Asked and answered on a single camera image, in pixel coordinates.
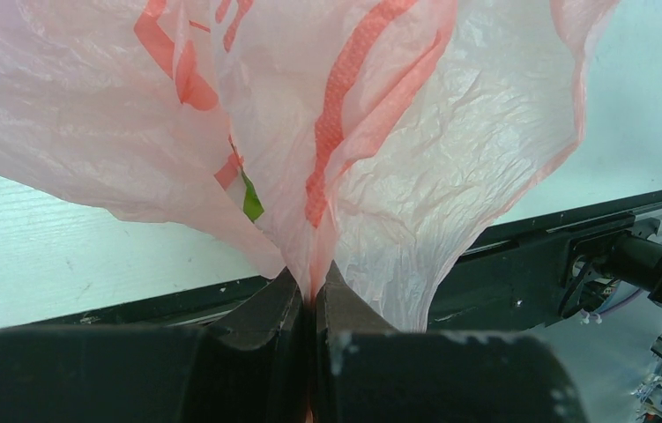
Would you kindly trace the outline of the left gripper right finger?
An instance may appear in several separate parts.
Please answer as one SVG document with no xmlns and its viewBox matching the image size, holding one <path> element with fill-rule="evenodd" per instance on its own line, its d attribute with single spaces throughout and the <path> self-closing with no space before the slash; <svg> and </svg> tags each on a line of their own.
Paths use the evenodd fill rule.
<svg viewBox="0 0 662 423">
<path fill-rule="evenodd" d="M 317 422 L 584 422 L 548 344 L 519 332 L 405 332 L 332 265 L 314 299 Z"/>
</svg>

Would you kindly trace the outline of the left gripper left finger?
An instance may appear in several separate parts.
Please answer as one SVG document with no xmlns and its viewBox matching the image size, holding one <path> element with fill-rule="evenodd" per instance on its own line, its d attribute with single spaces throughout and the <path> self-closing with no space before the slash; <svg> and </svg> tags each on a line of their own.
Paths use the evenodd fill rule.
<svg viewBox="0 0 662 423">
<path fill-rule="evenodd" d="M 0 330 L 0 422 L 301 422 L 303 350 L 288 272 L 208 325 Z"/>
</svg>

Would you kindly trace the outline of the pink plastic bag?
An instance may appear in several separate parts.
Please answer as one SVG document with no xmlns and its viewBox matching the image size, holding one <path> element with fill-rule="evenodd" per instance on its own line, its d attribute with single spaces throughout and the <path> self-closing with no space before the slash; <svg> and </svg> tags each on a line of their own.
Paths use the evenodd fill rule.
<svg viewBox="0 0 662 423">
<path fill-rule="evenodd" d="M 614 1 L 0 1 L 0 175 L 332 265 L 423 330 L 455 262 L 585 133 Z"/>
</svg>

